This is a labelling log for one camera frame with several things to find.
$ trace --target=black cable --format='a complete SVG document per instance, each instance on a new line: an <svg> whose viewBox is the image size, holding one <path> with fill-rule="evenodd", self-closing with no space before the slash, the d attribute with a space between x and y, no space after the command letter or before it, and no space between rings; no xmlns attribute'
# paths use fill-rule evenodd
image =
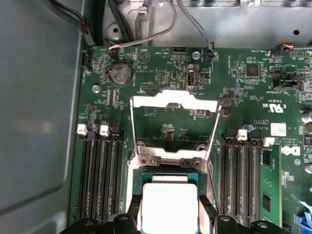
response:
<svg viewBox="0 0 312 234"><path fill-rule="evenodd" d="M129 23L122 14L122 12L120 11L120 9L118 8L116 2L114 0L108 0L108 4L117 22L117 25L121 31L124 42L134 41L134 37L131 28L129 26Z"/></svg>
<svg viewBox="0 0 312 234"><path fill-rule="evenodd" d="M113 1L114 1L114 3L116 4L116 9L117 9L117 11L118 11L118 14L120 15L120 18L122 19L122 22L123 22L123 24L125 25L125 28L126 28L126 31L127 31L128 37L129 37L129 40L130 40L130 41L134 41L135 38L134 38L134 36L133 36L133 34L132 34L132 30L131 30L131 28L130 28L130 25L129 25L127 19L125 18L125 16L123 15L123 13L122 13L121 10L119 9L119 7L117 6L117 2L116 2L117 0L113 0Z"/></svg>
<svg viewBox="0 0 312 234"><path fill-rule="evenodd" d="M87 19L82 14L68 8L57 0L41 0L41 2L47 5L48 8L57 16L75 26L83 34L84 39L88 45L95 45L92 31L88 26Z"/></svg>
<svg viewBox="0 0 312 234"><path fill-rule="evenodd" d="M103 40L103 18L106 0L97 0L94 13L94 34L97 45L104 45Z"/></svg>
<svg viewBox="0 0 312 234"><path fill-rule="evenodd" d="M65 20L66 22L70 23L72 26L77 28L81 33L84 34L84 29L82 27L82 24L79 20L68 14L67 12L63 11L62 9L59 9L57 6L53 5L51 2L42 0L43 2L54 14L59 16L61 19Z"/></svg>
<svg viewBox="0 0 312 234"><path fill-rule="evenodd" d="M59 1L57 0L49 0L50 2L54 3L56 6L58 6L59 8L65 10L65 11L68 11L70 13L72 13L73 15L77 16L79 18L79 20L81 21L81 23L84 22L84 17L82 16L82 14L80 14L79 12L73 10L73 9L70 9L69 7L63 5L62 3L60 3Z"/></svg>

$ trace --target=cable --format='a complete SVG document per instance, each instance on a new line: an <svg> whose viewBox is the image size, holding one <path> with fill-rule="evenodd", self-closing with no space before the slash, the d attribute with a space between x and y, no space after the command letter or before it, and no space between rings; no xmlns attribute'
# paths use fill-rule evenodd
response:
<svg viewBox="0 0 312 234"><path fill-rule="evenodd" d="M104 45L103 40L103 18L106 0L97 0L94 13L94 36L97 45Z"/></svg>
<svg viewBox="0 0 312 234"><path fill-rule="evenodd" d="M211 47L211 43L207 37L207 33L205 31L205 29L198 23L197 20L195 20L193 18L193 16L191 16L191 14L186 10L185 6L183 5L182 0L176 0L178 7L180 8L180 10L183 12L183 14L186 16L186 18L189 19L189 21L197 28L197 30L202 34L202 36L205 38L206 43L207 43L207 47L209 50L212 49Z"/></svg>
<svg viewBox="0 0 312 234"><path fill-rule="evenodd" d="M129 26L128 21L118 8L116 2L114 0L108 0L108 5L112 11L112 14L117 22L117 25L121 31L124 42L134 41L134 37Z"/></svg>
<svg viewBox="0 0 312 234"><path fill-rule="evenodd" d="M55 4L56 6L58 6L59 8L65 10L65 11L68 11L70 13L72 13L73 15L77 16L77 18L79 18L79 20L81 21L81 23L84 22L84 17L82 16L82 14L80 14L79 12L73 10L73 9L70 9L69 7L63 5L62 3L60 3L59 1L57 0L49 0L50 2L52 2L53 4Z"/></svg>
<svg viewBox="0 0 312 234"><path fill-rule="evenodd" d="M113 46L109 47L109 50L115 49L115 48L123 48L123 47L132 46L132 45L142 44L144 42L154 40L155 38L170 32L176 24L176 9L175 9L175 6L170 2L170 0L165 0L165 2L167 2L170 5L170 8L172 9L172 11L174 13L174 18L173 18L172 23L171 23L169 28L167 28L161 32L155 33L155 34L153 34L150 37L147 37L145 39L140 39L140 40L136 40L136 41L128 42L128 43L123 43L123 44L119 44L119 45L113 45Z"/></svg>
<svg viewBox="0 0 312 234"><path fill-rule="evenodd" d="M73 16L69 15L67 12L64 12L62 9L58 8L57 6L53 5L51 2L42 0L42 2L57 16L59 16L61 19L67 21L71 25L73 25L75 28L77 28L82 34L84 34L85 29L82 27L82 24L80 21L78 21Z"/></svg>
<svg viewBox="0 0 312 234"><path fill-rule="evenodd" d="M57 16L66 20L71 25L75 26L84 36L86 43L90 46L95 45L92 32L88 26L87 19L79 12L68 8L67 6L63 5L62 3L58 2L57 0L41 0L48 8Z"/></svg>

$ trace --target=metal bracket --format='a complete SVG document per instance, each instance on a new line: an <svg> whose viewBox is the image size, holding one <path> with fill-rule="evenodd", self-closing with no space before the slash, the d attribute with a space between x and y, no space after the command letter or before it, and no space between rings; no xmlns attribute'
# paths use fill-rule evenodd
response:
<svg viewBox="0 0 312 234"><path fill-rule="evenodd" d="M138 8L138 13L142 21L147 21L148 8L147 6L140 6Z"/></svg>
<svg viewBox="0 0 312 234"><path fill-rule="evenodd" d="M177 108L183 107L184 109L188 110L208 110L211 113L216 113L214 126L210 134L210 140L206 151L202 152L194 150L179 150L176 153L169 153L162 148L145 147L137 143L134 108L142 106L165 108L171 106L172 104L174 104ZM208 160L215 136L216 127L219 121L221 108L222 105L219 101L199 100L189 92L180 90L163 90L154 97L133 96L130 99L130 112L135 155L138 156L139 154L146 154L172 160L181 160L182 158L190 159L193 157L200 157L204 160Z"/></svg>
<svg viewBox="0 0 312 234"><path fill-rule="evenodd" d="M199 145L196 150L179 150L173 153L167 152L163 148L146 147L144 142L137 142L134 108L142 106L165 108L172 104L177 108L208 110L211 113L215 113L215 122L208 145ZM187 91L178 90L163 90L154 97L133 96L130 99L134 151L131 159L128 161L126 210L129 209L132 198L133 171L140 166L159 166L160 164L180 165L182 168L194 168L208 173L208 167L205 162L209 160L221 108L222 105L219 101L199 100Z"/></svg>

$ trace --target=memory chip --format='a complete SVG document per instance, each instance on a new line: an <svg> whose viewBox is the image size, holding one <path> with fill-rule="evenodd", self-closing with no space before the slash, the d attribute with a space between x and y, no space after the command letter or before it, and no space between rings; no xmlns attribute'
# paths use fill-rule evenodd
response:
<svg viewBox="0 0 312 234"><path fill-rule="evenodd" d="M271 165L271 151L264 150L262 154L262 164Z"/></svg>
<svg viewBox="0 0 312 234"><path fill-rule="evenodd" d="M271 198L269 196L263 195L262 197L263 208L268 212L271 212Z"/></svg>

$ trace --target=integrated circuit chip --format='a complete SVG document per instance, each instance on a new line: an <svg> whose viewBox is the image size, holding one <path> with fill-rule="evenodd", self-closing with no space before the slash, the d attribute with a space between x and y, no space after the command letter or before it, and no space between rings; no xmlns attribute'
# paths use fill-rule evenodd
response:
<svg viewBox="0 0 312 234"><path fill-rule="evenodd" d="M262 197L263 208L268 212L271 212L271 198L269 196L263 195Z"/></svg>
<svg viewBox="0 0 312 234"><path fill-rule="evenodd" d="M258 64L247 64L246 65L246 76L247 77L258 77L259 76L259 65Z"/></svg>
<svg viewBox="0 0 312 234"><path fill-rule="evenodd" d="M225 107L229 107L232 104L232 99L230 97L224 97L222 99L222 105Z"/></svg>
<svg viewBox="0 0 312 234"><path fill-rule="evenodd" d="M262 154L262 164L271 165L271 151L264 150Z"/></svg>
<svg viewBox="0 0 312 234"><path fill-rule="evenodd" d="M171 140L171 139L173 139L173 138L174 138L173 132L167 132L167 137L166 137L166 139Z"/></svg>

